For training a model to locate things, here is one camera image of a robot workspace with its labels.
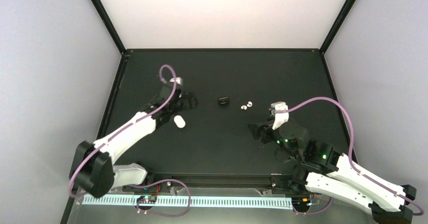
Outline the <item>white earbud charging case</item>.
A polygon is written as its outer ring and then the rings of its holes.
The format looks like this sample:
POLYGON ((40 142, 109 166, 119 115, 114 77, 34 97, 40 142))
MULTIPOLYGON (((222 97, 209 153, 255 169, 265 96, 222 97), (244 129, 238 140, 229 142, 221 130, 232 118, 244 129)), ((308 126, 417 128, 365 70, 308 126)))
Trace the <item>white earbud charging case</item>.
POLYGON ((185 122, 184 118, 180 115, 174 116, 173 121, 176 124, 176 126, 180 129, 182 129, 186 126, 186 122, 185 122))

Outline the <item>black earbud charging case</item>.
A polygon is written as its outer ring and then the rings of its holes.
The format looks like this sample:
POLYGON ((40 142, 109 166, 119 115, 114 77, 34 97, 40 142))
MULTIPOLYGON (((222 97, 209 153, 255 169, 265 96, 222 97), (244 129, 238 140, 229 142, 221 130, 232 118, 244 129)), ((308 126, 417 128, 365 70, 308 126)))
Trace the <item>black earbud charging case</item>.
POLYGON ((230 98, 229 97, 220 97, 218 98, 218 104, 219 105, 227 105, 230 103, 230 98))

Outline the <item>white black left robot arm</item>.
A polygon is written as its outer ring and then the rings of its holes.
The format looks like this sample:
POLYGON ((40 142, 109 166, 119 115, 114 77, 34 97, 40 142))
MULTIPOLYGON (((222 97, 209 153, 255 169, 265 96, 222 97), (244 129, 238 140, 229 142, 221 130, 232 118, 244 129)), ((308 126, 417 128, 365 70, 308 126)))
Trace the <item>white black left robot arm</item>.
POLYGON ((118 129, 94 142, 81 142, 70 171, 69 195, 78 197, 72 192, 74 186, 100 198, 112 188, 142 184, 148 171, 141 164, 117 165, 116 161, 139 140, 172 121, 179 112, 197 108, 194 93, 185 92, 182 85, 182 78, 172 78, 165 82, 159 96, 118 129))

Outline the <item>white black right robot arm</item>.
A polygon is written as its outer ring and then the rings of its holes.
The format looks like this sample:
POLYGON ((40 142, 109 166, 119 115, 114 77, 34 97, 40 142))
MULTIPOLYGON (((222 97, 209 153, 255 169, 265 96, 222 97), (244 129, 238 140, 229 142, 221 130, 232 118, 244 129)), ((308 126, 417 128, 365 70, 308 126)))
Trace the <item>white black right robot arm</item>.
POLYGON ((416 197, 412 185, 397 185, 356 164, 332 145, 312 139, 306 128, 289 120, 278 128, 273 121, 249 124, 254 139, 274 142, 295 161, 287 179, 294 193, 317 193, 353 205, 376 223, 411 223, 408 207, 416 197))

